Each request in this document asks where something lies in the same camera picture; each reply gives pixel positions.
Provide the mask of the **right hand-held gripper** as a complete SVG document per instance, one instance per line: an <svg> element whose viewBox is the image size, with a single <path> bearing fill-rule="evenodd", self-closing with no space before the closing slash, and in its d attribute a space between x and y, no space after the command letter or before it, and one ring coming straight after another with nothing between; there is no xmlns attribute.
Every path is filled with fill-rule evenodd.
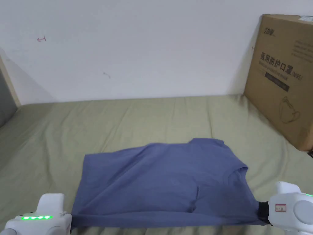
<svg viewBox="0 0 313 235"><path fill-rule="evenodd" d="M259 203L258 218L280 228L285 235L313 234L313 196L284 181L276 183L277 194Z"/></svg>

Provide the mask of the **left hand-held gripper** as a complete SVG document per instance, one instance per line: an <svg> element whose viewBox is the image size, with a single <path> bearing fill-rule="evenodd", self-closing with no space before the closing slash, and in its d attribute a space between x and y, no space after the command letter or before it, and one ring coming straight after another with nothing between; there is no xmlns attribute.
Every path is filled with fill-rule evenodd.
<svg viewBox="0 0 313 235"><path fill-rule="evenodd" d="M70 235L72 215L63 210L64 194L43 194L35 212L9 220L1 235Z"/></svg>

